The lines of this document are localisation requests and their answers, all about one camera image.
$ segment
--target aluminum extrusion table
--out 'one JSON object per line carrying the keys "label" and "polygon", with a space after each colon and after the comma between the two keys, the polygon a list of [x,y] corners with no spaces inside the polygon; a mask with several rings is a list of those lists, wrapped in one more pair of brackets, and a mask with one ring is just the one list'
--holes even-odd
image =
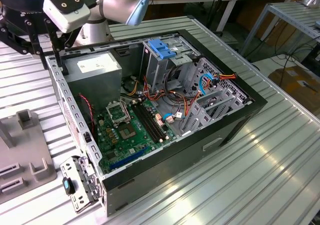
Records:
{"label": "aluminum extrusion table", "polygon": [[[320,209],[320,121],[194,19],[113,25],[116,39],[186,29],[268,103],[226,146],[111,217],[96,203],[76,214],[60,163],[77,155],[49,73],[0,44],[0,119],[39,114],[58,178],[0,205],[1,224],[308,224]],[[50,49],[48,42],[42,46]]]}
{"label": "aluminum extrusion table", "polygon": [[276,17],[266,29],[265,33],[261,37],[261,40],[264,40],[264,38],[266,38],[266,36],[271,32],[272,28],[276,25],[278,20],[282,19],[310,38],[317,38],[316,41],[320,42],[320,29],[315,26],[316,21],[320,21],[320,7],[309,8],[300,2],[270,3],[264,7],[262,13],[244,41],[244,44],[240,50],[241,55],[244,55],[250,42],[256,35],[261,23],[264,21],[269,12],[273,13]]}

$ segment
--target ram slot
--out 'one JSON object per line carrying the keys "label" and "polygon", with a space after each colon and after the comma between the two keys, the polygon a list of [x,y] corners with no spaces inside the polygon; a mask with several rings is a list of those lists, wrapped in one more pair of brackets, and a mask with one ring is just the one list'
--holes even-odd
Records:
{"label": "ram slot", "polygon": [[133,112],[136,114],[139,121],[144,126],[145,130],[150,135],[151,139],[154,143],[158,143],[160,139],[164,139],[165,135],[158,127],[156,122],[152,119],[149,115],[146,108],[141,104],[133,105],[132,107]]}

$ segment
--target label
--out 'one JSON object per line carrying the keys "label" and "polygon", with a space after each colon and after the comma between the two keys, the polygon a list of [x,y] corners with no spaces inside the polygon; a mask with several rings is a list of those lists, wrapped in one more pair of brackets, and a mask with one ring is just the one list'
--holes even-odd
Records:
{"label": "label", "polygon": [[177,111],[175,116],[180,119],[182,117],[182,112]]}
{"label": "label", "polygon": [[78,61],[77,65],[83,74],[99,69],[105,69],[105,72],[111,72],[118,69],[117,62],[113,61],[108,53],[99,57]]}
{"label": "label", "polygon": [[296,73],[296,71],[287,70],[286,72],[287,72],[289,75],[291,75],[292,77],[298,76],[298,73]]}
{"label": "label", "polygon": [[299,80],[299,81],[297,81],[300,85],[301,85],[301,87],[306,87],[306,84],[307,85],[309,85],[306,81],[304,81],[304,80]]}

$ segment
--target blue tab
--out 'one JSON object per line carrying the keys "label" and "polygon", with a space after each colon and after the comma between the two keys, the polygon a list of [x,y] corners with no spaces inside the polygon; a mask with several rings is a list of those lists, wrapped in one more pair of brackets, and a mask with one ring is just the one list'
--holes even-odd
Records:
{"label": "blue tab", "polygon": [[168,59],[175,57],[177,54],[168,48],[168,45],[160,39],[150,40],[148,42],[150,47],[160,56],[161,59]]}
{"label": "blue tab", "polygon": [[66,181],[64,181],[64,188],[65,189],[68,189],[69,188],[69,183],[68,183],[68,181],[66,180]]}

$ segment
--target metal rack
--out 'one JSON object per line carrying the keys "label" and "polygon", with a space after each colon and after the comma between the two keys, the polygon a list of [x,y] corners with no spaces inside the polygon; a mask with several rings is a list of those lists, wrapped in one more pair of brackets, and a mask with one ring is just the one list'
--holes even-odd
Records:
{"label": "metal rack", "polygon": [[317,38],[316,41],[320,42],[320,29],[315,26],[316,21],[320,21],[320,8],[309,8],[299,2],[271,3],[264,7],[248,37],[244,41],[243,47],[240,50],[241,55],[244,55],[250,42],[256,35],[261,23],[264,21],[269,12],[276,15],[276,17],[266,29],[266,32],[261,38],[262,40],[264,40],[264,38],[271,32],[278,20],[282,19],[310,38]]}
{"label": "metal rack", "polygon": [[[222,149],[111,217],[96,203],[76,214],[59,165],[77,155],[48,71],[0,43],[0,119],[29,108],[40,119],[58,178],[0,205],[0,220],[45,224],[307,224],[320,209],[320,121],[187,17],[111,26],[115,39],[188,30],[268,104]],[[49,49],[49,43],[42,45]]]}

